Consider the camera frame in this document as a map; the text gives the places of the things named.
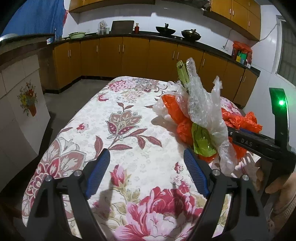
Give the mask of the right hand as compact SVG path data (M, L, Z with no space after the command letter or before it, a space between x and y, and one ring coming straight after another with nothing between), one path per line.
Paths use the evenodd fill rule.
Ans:
M278 177L264 191L266 194L279 193L273 204L274 212L293 212L295 210L295 172Z

